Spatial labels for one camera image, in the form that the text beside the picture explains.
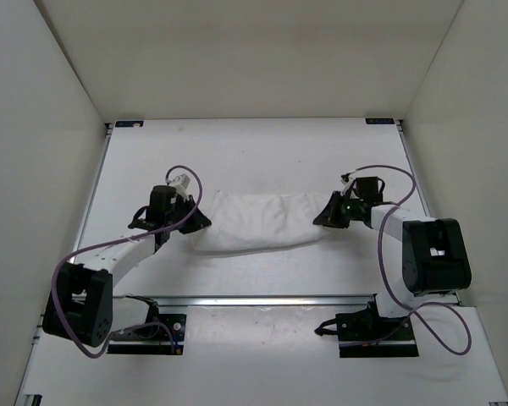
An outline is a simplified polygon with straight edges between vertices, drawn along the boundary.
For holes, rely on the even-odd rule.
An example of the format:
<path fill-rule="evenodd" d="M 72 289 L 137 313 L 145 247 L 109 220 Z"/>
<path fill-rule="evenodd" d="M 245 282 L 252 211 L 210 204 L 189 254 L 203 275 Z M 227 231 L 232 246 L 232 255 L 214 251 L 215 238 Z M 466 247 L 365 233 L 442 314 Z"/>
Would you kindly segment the white pleated skirt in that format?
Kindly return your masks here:
<path fill-rule="evenodd" d="M 313 223 L 325 206 L 319 193 L 237 195 L 219 190 L 202 209 L 212 224 L 189 240 L 194 250 L 218 254 L 310 244 L 328 234 Z"/>

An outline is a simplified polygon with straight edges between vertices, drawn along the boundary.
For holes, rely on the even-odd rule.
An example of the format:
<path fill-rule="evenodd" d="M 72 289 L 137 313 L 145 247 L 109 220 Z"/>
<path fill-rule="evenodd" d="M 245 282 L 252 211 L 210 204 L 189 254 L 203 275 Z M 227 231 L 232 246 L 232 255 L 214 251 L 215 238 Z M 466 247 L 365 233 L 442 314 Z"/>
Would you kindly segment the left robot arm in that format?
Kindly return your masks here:
<path fill-rule="evenodd" d="M 90 348 L 106 346 L 113 329 L 113 289 L 145 259 L 155 255 L 178 231 L 184 235 L 212 223 L 198 208 L 200 201 L 187 192 L 185 182 L 175 179 L 152 188 L 149 203 L 140 208 L 128 225 L 140 234 L 85 247 L 74 255 L 95 250 L 94 260 L 84 263 L 61 261 L 52 275 L 52 285 L 42 320 L 42 330 L 67 339 L 90 358 Z"/>

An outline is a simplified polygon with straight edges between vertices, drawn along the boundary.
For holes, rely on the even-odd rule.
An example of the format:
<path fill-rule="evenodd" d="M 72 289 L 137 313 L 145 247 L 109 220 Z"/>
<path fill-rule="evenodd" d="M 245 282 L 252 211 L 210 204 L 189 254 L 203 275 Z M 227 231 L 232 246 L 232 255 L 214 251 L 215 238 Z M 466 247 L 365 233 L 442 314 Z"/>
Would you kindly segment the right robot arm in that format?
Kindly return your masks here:
<path fill-rule="evenodd" d="M 362 222 L 378 231 L 378 263 L 384 263 L 383 237 L 401 244 L 401 271 L 394 279 L 383 275 L 384 291 L 374 296 L 376 310 L 362 318 L 363 331 L 382 338 L 393 319 L 408 315 L 435 296 L 469 288 L 472 271 L 457 220 L 416 215 L 384 199 L 379 177 L 342 177 L 345 188 L 335 191 L 314 220 L 316 226 L 344 229 Z"/>

